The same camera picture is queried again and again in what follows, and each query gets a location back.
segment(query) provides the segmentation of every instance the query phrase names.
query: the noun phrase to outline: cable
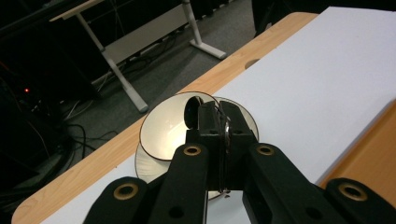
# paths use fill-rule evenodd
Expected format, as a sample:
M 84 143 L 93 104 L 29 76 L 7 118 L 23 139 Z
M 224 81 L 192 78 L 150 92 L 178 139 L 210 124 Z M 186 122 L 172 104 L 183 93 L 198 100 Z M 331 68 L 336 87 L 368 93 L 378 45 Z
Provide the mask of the cable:
M 67 125 L 67 127 L 78 127 L 78 128 L 80 128 L 81 129 L 81 131 L 82 131 L 82 136 L 83 136 L 83 139 L 82 139 L 82 153 L 81 153 L 81 159 L 84 159 L 85 158 L 85 146 L 87 146 L 87 135 L 85 134 L 85 129 L 84 129 L 84 127 L 82 127 L 81 125 L 79 125 L 79 124 L 68 124 Z
M 87 138 L 87 139 L 90 139 L 90 140 L 109 141 L 110 139 L 104 139 L 103 137 L 106 136 L 106 135 L 108 135 L 108 134 L 110 134 L 110 133 L 114 133 L 115 135 L 119 134 L 119 133 L 116 132 L 116 131 L 109 131 L 109 132 L 107 132 L 107 133 L 104 133 L 104 134 L 100 135 L 99 137 L 86 137 L 86 138 Z

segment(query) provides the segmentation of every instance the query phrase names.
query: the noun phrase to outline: desk leg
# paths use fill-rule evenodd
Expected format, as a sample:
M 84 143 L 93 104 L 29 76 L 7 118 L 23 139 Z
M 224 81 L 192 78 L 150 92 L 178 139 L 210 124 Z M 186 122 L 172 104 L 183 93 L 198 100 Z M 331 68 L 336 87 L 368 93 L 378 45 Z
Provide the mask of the desk leg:
M 95 43 L 96 47 L 99 48 L 99 50 L 102 52 L 103 57 L 106 59 L 108 65 L 110 65 L 111 70 L 113 70 L 114 74 L 117 76 L 117 78 L 120 80 L 120 83 L 122 84 L 123 89 L 129 96 L 129 98 L 132 100 L 134 105 L 137 107 L 140 113 L 145 113 L 146 111 L 149 110 L 149 106 L 146 104 L 146 102 L 140 97 L 139 93 L 134 89 L 134 87 L 129 83 L 129 81 L 125 78 L 125 76 L 122 74 L 120 69 L 117 67 L 117 65 L 114 63 L 114 61 L 107 55 L 106 49 L 103 47 L 103 45 L 100 43 L 99 39 L 96 37 L 96 35 L 93 33 L 91 27 L 88 25 L 88 23 L 84 20 L 84 18 L 81 16 L 80 13 L 78 13 L 77 18 L 81 25 L 84 27 L 85 31 L 87 31 L 88 35 L 91 37 L 92 41 Z
M 201 49 L 205 51 L 206 53 L 209 53 L 219 59 L 225 59 L 227 57 L 227 53 L 215 49 L 206 43 L 202 42 L 201 35 L 199 34 L 197 22 L 195 21 L 194 14 L 192 12 L 190 0 L 183 0 L 183 10 L 184 14 L 186 15 L 187 21 L 189 22 L 189 25 L 191 26 L 192 32 L 194 34 L 194 39 L 190 41 L 190 43 L 195 46 L 198 49 Z

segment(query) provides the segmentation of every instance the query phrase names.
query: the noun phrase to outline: bolt hole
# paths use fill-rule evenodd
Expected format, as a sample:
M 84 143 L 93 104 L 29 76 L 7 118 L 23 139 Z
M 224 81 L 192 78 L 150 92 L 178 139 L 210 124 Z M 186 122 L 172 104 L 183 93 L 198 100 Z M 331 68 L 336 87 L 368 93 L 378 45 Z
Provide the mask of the bolt hole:
M 316 208 L 313 207 L 307 207 L 305 208 L 305 212 L 312 217 L 315 220 L 321 220 L 323 218 L 323 215 L 320 213 L 320 211 Z
M 198 147 L 186 147 L 184 148 L 184 154 L 188 156 L 196 156 L 201 153 L 201 149 Z
M 354 201 L 363 202 L 367 200 L 367 194 L 364 190 L 353 184 L 343 183 L 338 186 L 338 189 L 344 196 Z
M 123 201 L 133 198 L 139 191 L 139 187 L 134 183 L 125 183 L 119 185 L 113 192 L 114 198 Z
M 181 207 L 175 206 L 169 210 L 169 216 L 172 218 L 180 218 L 184 216 L 183 209 Z
M 131 194 L 132 192 L 134 192 L 134 188 L 132 188 L 131 186 L 125 186 L 123 188 L 120 188 L 119 193 L 122 195 L 128 195 Z
M 190 148 L 187 148 L 187 151 L 190 153 L 190 154 L 194 154 L 194 153 L 197 153 L 197 149 L 196 148 L 194 148 L 194 147 L 190 147 Z
M 350 187 L 346 187 L 346 192 L 353 197 L 359 198 L 361 196 L 361 193 L 358 190 L 350 188 Z

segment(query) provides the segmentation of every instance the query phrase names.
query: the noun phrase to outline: white tabletop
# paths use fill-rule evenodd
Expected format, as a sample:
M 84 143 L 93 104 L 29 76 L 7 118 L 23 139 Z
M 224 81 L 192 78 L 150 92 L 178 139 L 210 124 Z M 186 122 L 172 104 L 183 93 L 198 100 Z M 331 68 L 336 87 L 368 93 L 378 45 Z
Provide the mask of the white tabletop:
M 243 105 L 260 141 L 317 183 L 396 97 L 396 14 L 330 7 L 214 95 Z M 134 156 L 44 223 L 81 223 L 107 184 L 135 176 Z M 241 192 L 209 203 L 207 223 L 247 223 Z

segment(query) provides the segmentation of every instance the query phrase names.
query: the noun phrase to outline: wooden table edge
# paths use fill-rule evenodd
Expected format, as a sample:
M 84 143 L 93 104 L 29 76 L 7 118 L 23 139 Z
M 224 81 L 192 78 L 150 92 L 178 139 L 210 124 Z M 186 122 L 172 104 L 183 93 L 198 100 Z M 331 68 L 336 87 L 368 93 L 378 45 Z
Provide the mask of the wooden table edge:
M 213 94 L 245 70 L 245 64 L 268 54 L 290 36 L 311 22 L 317 14 L 295 12 L 257 36 L 244 47 L 210 69 L 184 91 Z M 209 81 L 216 85 L 206 85 Z M 12 217 L 12 223 L 40 223 L 81 192 L 102 178 L 118 164 L 134 155 L 144 118 L 98 148 L 90 156 L 48 183 L 23 201 Z

